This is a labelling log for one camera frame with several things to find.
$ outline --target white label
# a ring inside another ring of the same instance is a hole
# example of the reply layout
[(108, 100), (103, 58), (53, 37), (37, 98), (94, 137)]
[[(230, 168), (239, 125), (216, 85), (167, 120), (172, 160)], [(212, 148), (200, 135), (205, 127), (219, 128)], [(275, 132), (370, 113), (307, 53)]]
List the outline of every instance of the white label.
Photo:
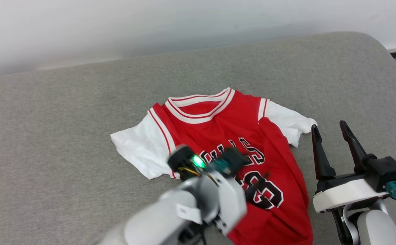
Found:
[(177, 203), (177, 215), (180, 218), (202, 224), (201, 211), (198, 208), (189, 208)]

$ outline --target green led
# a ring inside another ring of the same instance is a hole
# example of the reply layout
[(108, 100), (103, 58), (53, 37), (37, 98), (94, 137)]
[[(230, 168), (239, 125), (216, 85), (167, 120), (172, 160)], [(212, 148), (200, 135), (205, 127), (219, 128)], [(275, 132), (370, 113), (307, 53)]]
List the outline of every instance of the green led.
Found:
[(195, 166), (200, 167), (200, 168), (205, 168), (205, 162), (201, 159), (201, 157), (194, 155), (191, 160), (192, 160), (192, 163), (195, 164)]

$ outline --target yellow wire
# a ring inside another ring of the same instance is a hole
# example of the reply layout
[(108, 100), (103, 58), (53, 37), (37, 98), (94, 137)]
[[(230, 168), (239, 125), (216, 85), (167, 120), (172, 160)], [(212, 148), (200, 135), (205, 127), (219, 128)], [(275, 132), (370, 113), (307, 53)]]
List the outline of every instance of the yellow wire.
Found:
[(193, 174), (195, 174), (197, 176), (201, 175), (201, 174), (198, 174), (197, 172), (193, 171), (192, 169), (188, 169), (188, 168), (185, 168), (185, 167), (179, 167), (178, 170), (186, 170), (187, 172), (191, 172), (191, 173), (193, 173)]

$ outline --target basketball jersey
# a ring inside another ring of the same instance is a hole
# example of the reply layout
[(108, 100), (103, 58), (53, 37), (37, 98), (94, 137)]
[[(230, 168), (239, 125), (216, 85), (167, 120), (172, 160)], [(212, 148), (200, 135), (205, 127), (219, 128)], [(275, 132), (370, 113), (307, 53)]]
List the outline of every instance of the basketball jersey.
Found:
[(237, 174), (243, 189), (265, 180), (247, 214), (229, 233), (235, 244), (311, 245), (304, 178), (290, 151), (316, 121), (268, 99), (226, 88), (213, 96), (170, 97), (135, 127), (111, 135), (117, 151), (148, 179), (168, 174), (176, 147), (186, 144), (207, 163), (227, 147), (246, 153)]

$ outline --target white sleeve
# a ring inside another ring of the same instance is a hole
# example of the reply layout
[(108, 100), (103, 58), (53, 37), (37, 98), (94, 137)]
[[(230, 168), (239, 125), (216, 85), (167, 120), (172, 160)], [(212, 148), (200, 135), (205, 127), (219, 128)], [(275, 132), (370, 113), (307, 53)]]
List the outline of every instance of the white sleeve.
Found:
[(260, 107), (263, 108), (264, 112), (263, 114), (259, 112), (259, 119), (260, 115), (269, 118), (280, 128), (288, 143), (294, 147), (298, 147), (299, 137), (302, 133), (311, 132), (311, 126), (313, 124), (317, 125), (315, 120), (306, 118), (296, 111), (282, 107), (268, 99), (262, 99)]
[(167, 165), (167, 142), (151, 115), (147, 114), (135, 127), (111, 134), (111, 138), (118, 153), (148, 179), (162, 174), (172, 177)]

